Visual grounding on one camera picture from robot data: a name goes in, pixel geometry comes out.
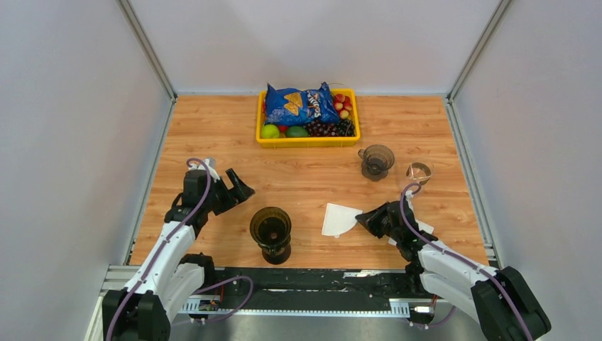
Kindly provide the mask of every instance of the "glass cup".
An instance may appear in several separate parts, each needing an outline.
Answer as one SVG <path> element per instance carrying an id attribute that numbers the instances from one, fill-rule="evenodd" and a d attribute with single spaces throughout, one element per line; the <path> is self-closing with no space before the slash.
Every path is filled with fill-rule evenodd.
<path id="1" fill-rule="evenodd" d="M 434 164 L 427 158 L 415 158 L 405 175 L 413 182 L 425 185 L 434 174 Z"/>

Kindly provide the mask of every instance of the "yellow basket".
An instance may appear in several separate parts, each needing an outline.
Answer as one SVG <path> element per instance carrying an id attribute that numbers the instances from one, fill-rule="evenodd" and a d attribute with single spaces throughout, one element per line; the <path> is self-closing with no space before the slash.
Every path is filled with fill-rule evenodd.
<path id="1" fill-rule="evenodd" d="M 262 139 L 260 137 L 261 127 L 266 120 L 266 113 L 263 112 L 263 101 L 266 99 L 267 91 L 259 93 L 257 104 L 257 127 L 255 139 L 263 148 L 287 148 L 287 147 L 342 147 L 353 146 L 361 137 L 359 131 L 359 120 L 357 112 L 356 94 L 352 89 L 330 89 L 333 94 L 344 94 L 351 98 L 353 111 L 349 113 L 356 126 L 356 135 L 347 137 L 287 137 L 281 139 Z"/>

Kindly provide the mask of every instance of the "gray wall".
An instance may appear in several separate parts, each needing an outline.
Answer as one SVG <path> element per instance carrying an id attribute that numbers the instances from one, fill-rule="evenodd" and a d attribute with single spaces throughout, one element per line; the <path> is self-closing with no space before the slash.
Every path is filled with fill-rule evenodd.
<path id="1" fill-rule="evenodd" d="M 81 340 L 170 103 L 115 1 L 0 4 L 0 339 Z"/>
<path id="2" fill-rule="evenodd" d="M 178 92 L 446 92 L 499 0 L 133 0 Z"/>
<path id="3" fill-rule="evenodd" d="M 602 3 L 517 0 L 457 101 L 503 263 L 552 320 L 599 340 Z"/>

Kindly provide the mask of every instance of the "wooden tabletop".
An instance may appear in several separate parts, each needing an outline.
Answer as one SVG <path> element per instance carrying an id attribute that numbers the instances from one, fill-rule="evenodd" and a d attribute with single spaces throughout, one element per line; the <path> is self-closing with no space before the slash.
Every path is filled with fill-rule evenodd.
<path id="1" fill-rule="evenodd" d="M 361 140 L 352 147 L 264 149 L 255 141 L 256 96 L 182 96 L 158 164 L 132 264 L 142 264 L 155 244 L 163 216 L 182 190 L 189 157 L 211 156 L 216 169 L 233 168 L 256 194 L 203 227 L 190 253 L 213 256 L 216 266 L 273 266 L 251 238 L 249 222 L 263 207 L 277 206 L 292 221 L 292 254 L 279 266 L 331 269 L 402 269 L 406 261 L 387 238 L 357 224 L 340 238 L 322 236 L 328 202 L 368 212 L 398 200 L 410 181 L 412 159 L 435 167 L 413 202 L 416 218 L 458 252 L 486 264 L 468 189 L 439 97 L 357 97 Z M 387 178 L 361 175 L 360 148 L 384 144 L 395 153 Z"/>

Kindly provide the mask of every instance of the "chip bag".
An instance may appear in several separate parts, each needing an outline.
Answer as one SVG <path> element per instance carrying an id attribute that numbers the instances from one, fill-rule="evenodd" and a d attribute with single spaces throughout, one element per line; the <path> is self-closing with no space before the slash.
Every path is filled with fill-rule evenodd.
<path id="1" fill-rule="evenodd" d="M 286 88 L 276 90 L 268 84 L 266 94 L 266 123 L 279 126 L 302 126 L 314 119 L 338 123 L 332 95 L 326 82 L 318 90 Z"/>

